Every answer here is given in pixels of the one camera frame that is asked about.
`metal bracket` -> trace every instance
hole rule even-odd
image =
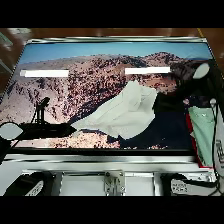
[[[124,196],[126,192],[124,171],[105,172],[104,186],[106,196]]]

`wooden surface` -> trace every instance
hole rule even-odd
[[[215,55],[217,63],[224,71],[224,28],[29,28],[15,31],[0,28],[0,32],[13,45],[0,42],[0,59],[13,70],[28,39],[75,36],[204,36]],[[0,73],[0,92],[4,90],[10,74]]]

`white cloth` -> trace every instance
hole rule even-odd
[[[143,132],[155,118],[152,109],[157,96],[154,88],[129,81],[119,95],[102,104],[91,115],[76,121],[71,126],[99,130],[114,138],[133,138]]]

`white rectangle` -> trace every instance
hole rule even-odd
[[[125,68],[125,75],[144,75],[149,73],[169,73],[170,67]]]
[[[39,77],[68,77],[69,70],[21,70],[20,76],[29,78]]]

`rocky mountain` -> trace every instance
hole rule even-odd
[[[0,123],[5,121],[30,122],[36,103],[44,97],[50,97],[51,99],[49,106],[46,108],[46,120],[48,122],[74,122],[89,115],[99,105],[118,95],[129,80],[138,80],[141,85],[154,87],[164,93],[172,92],[176,88],[174,78],[183,78],[179,73],[176,77],[167,74],[127,76],[124,70],[127,67],[175,67],[176,64],[179,64],[189,68],[189,78],[189,74],[194,71],[192,63],[194,62],[191,60],[182,59],[167,52],[160,52],[145,57],[93,55],[20,64],[15,70],[0,105]],[[68,69],[69,77],[25,78],[20,76],[22,69]],[[82,133],[82,137],[79,138],[83,141],[87,135],[92,136],[88,133]],[[86,140],[88,147],[111,147],[111,143],[106,142],[105,136],[102,137],[102,142],[98,141],[98,143],[93,140],[97,139],[96,137],[89,138],[90,140]],[[64,143],[58,143],[59,147],[77,147],[77,142],[74,145],[73,140],[66,139],[63,141],[52,139],[48,145],[57,147],[55,142],[62,141]]]

